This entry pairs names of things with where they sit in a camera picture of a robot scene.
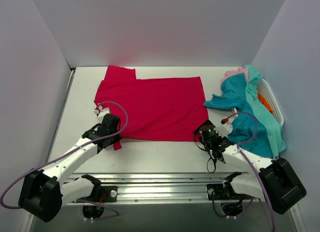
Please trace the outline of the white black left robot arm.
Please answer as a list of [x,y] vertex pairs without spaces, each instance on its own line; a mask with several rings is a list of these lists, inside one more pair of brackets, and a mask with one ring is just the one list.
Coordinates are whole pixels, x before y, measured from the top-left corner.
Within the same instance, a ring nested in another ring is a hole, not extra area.
[[23,180],[19,207],[49,222],[68,203],[83,202],[85,218],[100,219],[103,203],[117,200],[117,186],[103,186],[99,179],[89,174],[71,182],[67,180],[86,161],[120,141],[120,123],[121,119],[116,115],[99,116],[98,124],[84,132],[61,159],[28,174]]

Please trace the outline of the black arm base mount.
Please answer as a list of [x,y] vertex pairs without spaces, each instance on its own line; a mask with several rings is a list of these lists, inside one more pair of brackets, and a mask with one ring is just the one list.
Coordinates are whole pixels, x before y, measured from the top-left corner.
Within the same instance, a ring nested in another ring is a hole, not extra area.
[[114,185],[101,186],[95,185],[91,191],[91,194],[86,197],[82,197],[83,200],[92,202],[116,202],[118,195],[118,187]]

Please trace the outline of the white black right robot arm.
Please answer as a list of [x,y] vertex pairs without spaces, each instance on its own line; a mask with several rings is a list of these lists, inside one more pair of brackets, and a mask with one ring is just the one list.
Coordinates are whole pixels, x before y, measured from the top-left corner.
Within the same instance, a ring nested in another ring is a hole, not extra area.
[[284,214],[306,196],[305,187],[287,160],[261,157],[241,149],[227,138],[232,129],[230,122],[216,127],[206,120],[193,132],[214,161],[240,169],[223,179],[224,196],[234,198],[241,194],[265,199],[278,214]]

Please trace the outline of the red t shirt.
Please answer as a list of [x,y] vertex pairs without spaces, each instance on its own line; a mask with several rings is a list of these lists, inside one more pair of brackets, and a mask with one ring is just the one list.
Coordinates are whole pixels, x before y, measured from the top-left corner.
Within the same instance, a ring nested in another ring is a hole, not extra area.
[[138,79],[134,69],[108,66],[94,99],[127,123],[122,138],[192,142],[209,115],[200,77]]

